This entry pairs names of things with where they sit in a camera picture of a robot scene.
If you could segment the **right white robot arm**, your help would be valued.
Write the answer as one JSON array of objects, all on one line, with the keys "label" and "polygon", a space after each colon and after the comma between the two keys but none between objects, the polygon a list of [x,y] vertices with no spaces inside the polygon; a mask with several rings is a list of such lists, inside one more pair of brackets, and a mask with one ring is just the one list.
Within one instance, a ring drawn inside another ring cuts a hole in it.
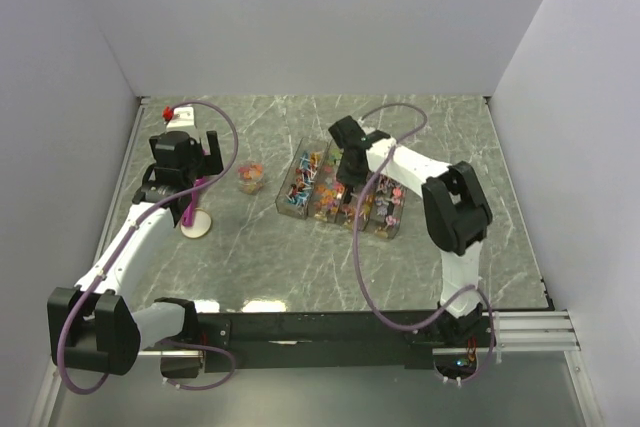
[{"label": "right white robot arm", "polygon": [[[460,346],[474,327],[493,312],[479,288],[479,262],[493,214],[474,168],[467,162],[445,163],[400,144],[389,134],[367,133],[353,117],[344,117],[329,127],[342,150],[337,179],[350,192],[359,186],[353,215],[352,253],[356,279],[371,313],[384,325],[400,332],[425,330],[439,321],[444,342]],[[420,196],[427,232],[441,254],[442,290],[438,309],[414,324],[392,321],[375,305],[367,291],[359,259],[359,226],[362,205],[380,176],[386,176]]]}]

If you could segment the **white gold jar lid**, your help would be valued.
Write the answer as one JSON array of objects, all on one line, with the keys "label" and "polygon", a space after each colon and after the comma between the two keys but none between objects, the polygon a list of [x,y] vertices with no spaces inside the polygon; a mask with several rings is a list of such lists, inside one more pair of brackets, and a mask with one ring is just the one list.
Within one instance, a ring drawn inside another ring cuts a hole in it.
[{"label": "white gold jar lid", "polygon": [[211,226],[211,216],[206,211],[196,208],[185,214],[180,224],[180,230],[186,238],[197,239],[206,235]]}]

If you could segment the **magenta plastic scoop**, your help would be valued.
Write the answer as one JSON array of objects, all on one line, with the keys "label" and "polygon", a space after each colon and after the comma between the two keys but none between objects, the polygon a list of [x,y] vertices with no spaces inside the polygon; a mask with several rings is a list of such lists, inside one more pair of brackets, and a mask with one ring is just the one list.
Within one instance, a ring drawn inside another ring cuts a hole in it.
[{"label": "magenta plastic scoop", "polygon": [[198,178],[194,184],[195,191],[191,193],[191,201],[182,217],[181,226],[191,228],[194,225],[195,211],[198,206],[201,187],[206,183],[207,177]]}]

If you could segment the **clear compartment candy box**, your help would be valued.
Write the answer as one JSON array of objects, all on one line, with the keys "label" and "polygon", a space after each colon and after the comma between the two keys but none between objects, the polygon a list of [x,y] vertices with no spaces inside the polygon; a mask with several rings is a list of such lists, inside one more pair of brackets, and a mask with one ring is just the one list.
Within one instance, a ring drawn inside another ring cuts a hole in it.
[{"label": "clear compartment candy box", "polygon": [[301,139],[276,197],[280,214],[353,229],[359,221],[362,232],[382,239],[396,237],[407,197],[407,189],[399,182],[381,175],[367,194],[362,209],[356,211],[361,193],[353,190],[349,205],[343,203],[345,185],[336,179],[341,151],[336,144],[322,139]]}]

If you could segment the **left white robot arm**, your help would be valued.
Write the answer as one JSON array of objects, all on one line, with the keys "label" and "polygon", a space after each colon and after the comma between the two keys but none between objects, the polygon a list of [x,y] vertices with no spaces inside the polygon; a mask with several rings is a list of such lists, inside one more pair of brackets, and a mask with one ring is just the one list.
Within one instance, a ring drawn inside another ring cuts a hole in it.
[{"label": "left white robot arm", "polygon": [[193,302],[164,297],[132,312],[128,299],[150,259],[180,224],[202,178],[217,180],[224,172],[217,133],[209,131],[206,138],[207,148],[184,131],[151,137],[154,161],[120,231],[73,287],[51,293],[51,357],[60,372],[72,368],[122,376],[142,349],[164,339],[186,349],[201,338]]}]

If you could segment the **clear plastic jar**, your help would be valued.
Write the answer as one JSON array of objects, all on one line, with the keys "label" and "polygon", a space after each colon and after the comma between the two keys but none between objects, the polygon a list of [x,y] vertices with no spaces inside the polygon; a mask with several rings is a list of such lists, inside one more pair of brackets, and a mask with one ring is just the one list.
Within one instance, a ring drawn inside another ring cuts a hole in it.
[{"label": "clear plastic jar", "polygon": [[262,163],[246,161],[237,167],[238,188],[241,192],[254,195],[265,184],[265,167]]}]

